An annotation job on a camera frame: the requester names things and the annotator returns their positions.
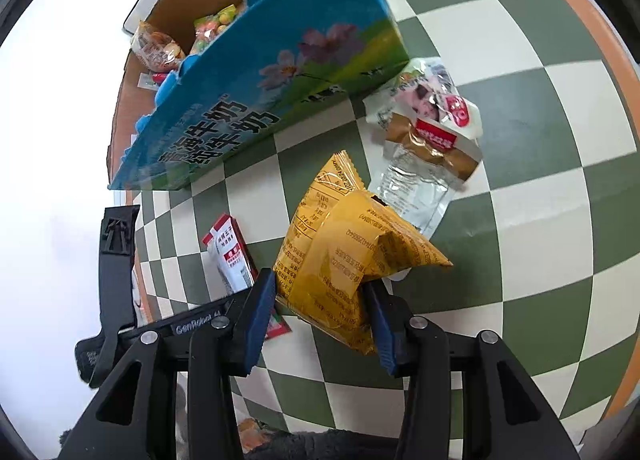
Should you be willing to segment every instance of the metal screw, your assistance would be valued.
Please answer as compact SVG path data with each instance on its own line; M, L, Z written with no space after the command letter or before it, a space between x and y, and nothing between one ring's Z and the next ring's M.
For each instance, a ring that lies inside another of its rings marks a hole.
M498 342L498 334L493 330L483 330L480 334L480 339L487 344L493 345Z
M158 332L147 330L140 336L140 341L142 341L143 345L150 345L151 343L155 343L156 341L158 341Z
M229 318L226 315L217 315L211 320L213 328L226 328L229 326Z
M411 325L412 328L427 328L428 324L429 321L427 321L427 318L422 317L421 315L414 315L409 320L409 325Z

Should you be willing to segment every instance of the purple flower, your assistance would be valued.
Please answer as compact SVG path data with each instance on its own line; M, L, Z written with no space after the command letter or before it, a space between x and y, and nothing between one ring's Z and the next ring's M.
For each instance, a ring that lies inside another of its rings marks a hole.
M357 31L358 28L353 24L333 24L326 36L320 31L309 29L302 36L300 52L306 59L319 65L335 63L344 66L366 46L358 38Z
M305 58L302 53L296 59L290 50L281 50L278 54L277 63L272 63L260 69L260 75L264 76L264 79L258 83L258 86L265 90L279 88L288 83L294 76L300 74L304 64Z

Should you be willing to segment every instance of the checkered floor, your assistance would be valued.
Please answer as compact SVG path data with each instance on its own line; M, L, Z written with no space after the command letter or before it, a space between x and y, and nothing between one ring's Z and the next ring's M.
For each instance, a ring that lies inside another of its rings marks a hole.
M415 313L448 331L505 339L572 438L617 389L640 312L640 156L618 86L564 0L388 0L411 56L440 55L481 108L484 163L434 237L450 271L421 267L394 284ZM223 294L200 238L238 219L270 267L289 218L334 151L365 183L379 136L352 99L254 145L181 191L138 194L136 243L153 316ZM282 429L397 436L402 380L286 316L260 366L233 383L236 407ZM451 454L462 390L452 376Z

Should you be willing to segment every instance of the yellow plastic packaging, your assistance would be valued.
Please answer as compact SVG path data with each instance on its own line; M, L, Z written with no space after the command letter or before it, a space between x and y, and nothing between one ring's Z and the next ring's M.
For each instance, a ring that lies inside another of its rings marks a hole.
M451 265L365 189L346 151L340 151L300 201L273 270L281 303L367 354L375 348L360 283L428 264Z

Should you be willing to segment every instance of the snack package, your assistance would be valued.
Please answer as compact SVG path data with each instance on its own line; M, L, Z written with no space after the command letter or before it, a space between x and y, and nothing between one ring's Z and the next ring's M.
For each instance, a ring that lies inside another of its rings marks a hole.
M131 50L152 72L176 70L184 59L184 52L174 39L148 22L138 24L131 38Z
M402 72L364 100L367 121L386 130L392 112L432 119L467 139L482 135L479 108L458 94L440 58L413 58Z
M226 213L220 216L202 243L207 246L209 256L216 260L228 295L244 291L254 284L258 271L255 270L235 218ZM291 329L287 322L275 309L271 309L266 339L288 332Z
M427 238L364 188L349 156L340 151L300 201L273 270L281 303L367 354L374 344L358 286L427 264L451 265Z
M236 18L236 6L231 4L215 15L198 18L193 25L196 29L196 40L189 54L199 54Z
M453 194L475 171L475 142L434 119L392 113L386 129L385 167L369 189L420 233L431 237Z

